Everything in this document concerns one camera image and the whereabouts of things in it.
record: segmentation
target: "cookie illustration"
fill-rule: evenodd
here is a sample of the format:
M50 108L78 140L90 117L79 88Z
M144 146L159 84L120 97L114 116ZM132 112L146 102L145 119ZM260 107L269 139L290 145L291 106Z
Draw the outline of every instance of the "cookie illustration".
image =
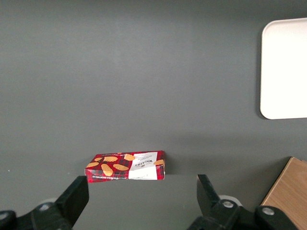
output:
M113 170L107 164L102 164L101 169L106 176L111 176L113 174Z
M98 162L92 162L92 163L89 163L86 167L90 168L90 167L94 167L94 166L96 166L98 164L99 164Z
M160 164L162 164L163 166L165 165L164 160L158 160L158 161L156 161L156 162L153 163L153 164L155 164L155 165L160 165Z
M116 168L117 170L121 170L121 171L126 171L126 170L129 169L128 167L121 165L121 164L113 164L113 167Z
M126 153L124 159L128 161L132 161L135 159L135 156Z
M105 157L104 158L104 161L107 161L107 162L114 162L114 161L117 161L118 158L117 157Z

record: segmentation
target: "red cardboard box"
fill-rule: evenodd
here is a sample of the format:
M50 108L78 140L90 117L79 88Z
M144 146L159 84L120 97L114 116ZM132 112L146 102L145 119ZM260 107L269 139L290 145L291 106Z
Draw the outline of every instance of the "red cardboard box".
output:
M118 179L163 180L164 151L98 154L84 170L88 183Z

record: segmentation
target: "gray surface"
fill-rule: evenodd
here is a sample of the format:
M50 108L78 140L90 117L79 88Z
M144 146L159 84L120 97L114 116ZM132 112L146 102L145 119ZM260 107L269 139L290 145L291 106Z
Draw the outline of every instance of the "gray surface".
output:
M98 153L164 150L164 181L90 184L82 229L185 229L196 174L253 209L307 120L259 110L261 31L307 1L1 1L0 209L57 197Z

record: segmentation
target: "white tray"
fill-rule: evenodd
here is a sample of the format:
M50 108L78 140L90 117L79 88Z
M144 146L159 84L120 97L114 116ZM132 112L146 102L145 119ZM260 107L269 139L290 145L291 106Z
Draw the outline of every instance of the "white tray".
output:
M307 117L307 18L262 32L260 110L268 119Z

